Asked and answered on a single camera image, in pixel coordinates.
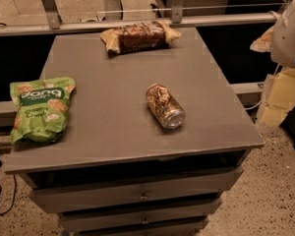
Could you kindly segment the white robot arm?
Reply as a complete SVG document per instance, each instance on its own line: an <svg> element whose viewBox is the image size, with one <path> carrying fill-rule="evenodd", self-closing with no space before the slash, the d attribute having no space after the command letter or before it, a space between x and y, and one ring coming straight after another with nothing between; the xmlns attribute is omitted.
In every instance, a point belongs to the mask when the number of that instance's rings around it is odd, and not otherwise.
<svg viewBox="0 0 295 236"><path fill-rule="evenodd" d="M284 67L295 68L295 0L273 26L270 57L273 62Z"/></svg>

